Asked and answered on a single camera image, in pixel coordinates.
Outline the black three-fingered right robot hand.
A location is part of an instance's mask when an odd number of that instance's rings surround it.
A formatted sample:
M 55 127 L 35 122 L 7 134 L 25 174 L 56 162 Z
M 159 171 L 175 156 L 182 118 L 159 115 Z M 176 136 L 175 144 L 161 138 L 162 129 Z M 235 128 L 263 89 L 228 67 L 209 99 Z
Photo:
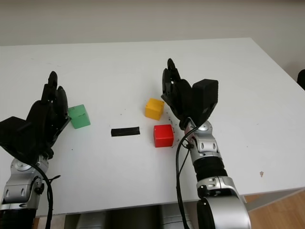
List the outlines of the black three-fingered right robot hand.
M 192 89 L 190 84 L 180 77 L 171 58 L 167 60 L 167 68 L 163 71 L 162 89 L 161 98 L 169 105 L 175 117 L 179 119 L 179 127 L 185 130 L 192 112 Z

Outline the black three-fingered left robot hand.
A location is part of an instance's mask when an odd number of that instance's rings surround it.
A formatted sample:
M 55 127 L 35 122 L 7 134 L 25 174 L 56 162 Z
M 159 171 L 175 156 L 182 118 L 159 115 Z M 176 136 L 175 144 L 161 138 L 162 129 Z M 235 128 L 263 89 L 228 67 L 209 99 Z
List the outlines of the black three-fingered left robot hand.
M 41 99 L 32 105 L 26 120 L 34 127 L 35 151 L 48 159 L 53 158 L 52 147 L 71 120 L 68 116 L 67 95 L 64 88 L 58 86 L 55 71 L 50 73 Z

